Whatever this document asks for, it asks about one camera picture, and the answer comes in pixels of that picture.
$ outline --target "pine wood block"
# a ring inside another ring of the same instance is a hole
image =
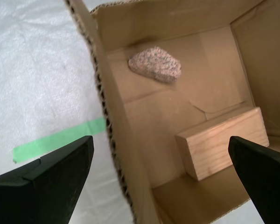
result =
[[[260,108],[241,108],[176,135],[186,172],[200,181],[232,165],[228,154],[231,136],[267,147],[269,141]]]

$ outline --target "green masking tape strip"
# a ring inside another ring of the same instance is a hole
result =
[[[85,136],[95,135],[106,129],[105,119],[98,118],[87,123],[71,127],[56,134],[15,147],[14,162],[23,162],[33,157],[51,152]]]

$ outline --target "corrugated cardboard edge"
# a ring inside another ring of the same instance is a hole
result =
[[[122,1],[115,1],[115,2],[108,2],[108,3],[100,4],[100,5],[96,6],[93,10],[91,10],[90,14],[95,16],[100,8],[118,6],[118,5],[140,2],[140,1],[147,1],[147,0],[122,0]]]
[[[214,221],[212,221],[210,224],[215,223],[217,220],[219,220],[220,218],[226,216],[227,214],[233,212],[234,210],[238,209],[239,207],[241,207],[242,205],[246,204],[248,201],[250,201],[250,199],[246,200],[245,202],[243,202],[242,204],[239,204],[237,207],[231,209],[229,212],[225,213],[224,215],[220,216],[219,218],[215,219]]]
[[[135,224],[137,224],[139,222],[138,222],[136,213],[135,213],[134,208],[133,208],[132,198],[131,198],[131,196],[128,192],[128,189],[127,189],[127,184],[126,184],[126,181],[125,181],[125,176],[124,176],[123,171],[121,169],[120,160],[119,160],[119,158],[117,156],[117,153],[116,153],[116,147],[115,147],[116,144],[115,144],[114,139],[112,137],[112,122],[110,121],[109,116],[108,116],[108,110],[107,110],[106,102],[105,102],[104,89],[103,89],[103,86],[102,86],[102,83],[101,83],[101,77],[100,77],[100,72],[99,72],[99,68],[98,68],[98,61],[96,60],[97,55],[96,55],[94,43],[93,43],[93,40],[85,34],[83,25],[79,21],[79,18],[77,17],[77,15],[75,14],[75,9],[70,5],[70,1],[65,0],[65,3],[67,5],[67,7],[69,8],[70,13],[71,13],[73,19],[75,20],[75,22],[78,26],[78,30],[81,33],[81,35],[84,37],[84,39],[85,39],[85,41],[88,45],[89,51],[90,51],[92,65],[93,65],[93,68],[95,70],[95,82],[96,82],[96,87],[97,87],[97,90],[98,90],[98,96],[99,96],[99,99],[100,99],[100,102],[101,102],[101,105],[102,105],[104,118],[106,120],[106,127],[107,127],[107,133],[108,133],[108,138],[109,138],[109,145],[110,145],[110,149],[111,149],[113,164],[114,164],[114,166],[116,168],[116,171],[117,171],[117,176],[118,176],[118,180],[119,180],[119,183],[120,183],[120,186],[121,186],[122,193],[125,196],[128,204],[131,208],[131,212],[132,212],[132,215],[133,215],[133,222]],[[116,4],[124,4],[124,3],[125,2],[116,2],[116,3],[114,2],[114,4],[113,3],[103,4],[103,5],[100,5],[100,6],[96,7],[95,9],[98,9],[100,7],[113,6],[113,5],[116,5]]]

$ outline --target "granite rock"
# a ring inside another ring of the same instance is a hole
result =
[[[182,73],[180,61],[159,47],[133,55],[128,66],[132,72],[164,83],[175,82]]]

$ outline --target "cardboard box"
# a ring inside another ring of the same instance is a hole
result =
[[[233,166],[201,182],[186,175],[175,135],[259,106],[267,133],[278,136],[270,147],[280,149],[280,0],[137,0],[91,13],[81,0],[66,2],[91,45],[112,155],[137,222],[207,224],[245,202]],[[173,85],[128,69],[129,56],[155,45],[182,63]]]

